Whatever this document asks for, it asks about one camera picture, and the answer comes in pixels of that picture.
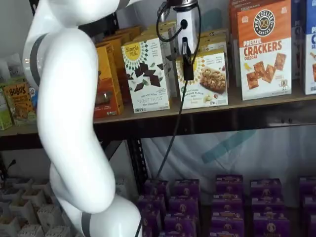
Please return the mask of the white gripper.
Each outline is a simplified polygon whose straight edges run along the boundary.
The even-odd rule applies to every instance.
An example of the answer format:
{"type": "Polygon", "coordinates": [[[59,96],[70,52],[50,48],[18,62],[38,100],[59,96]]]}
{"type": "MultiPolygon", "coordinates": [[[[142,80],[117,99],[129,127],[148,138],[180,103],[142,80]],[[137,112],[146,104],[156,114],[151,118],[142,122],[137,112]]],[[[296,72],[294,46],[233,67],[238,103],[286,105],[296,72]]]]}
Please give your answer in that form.
{"type": "Polygon", "coordinates": [[[187,27],[178,34],[177,41],[179,53],[183,59],[184,80],[193,80],[192,54],[195,52],[198,43],[198,7],[176,7],[175,12],[177,30],[180,29],[182,20],[187,22],[187,27]]]}

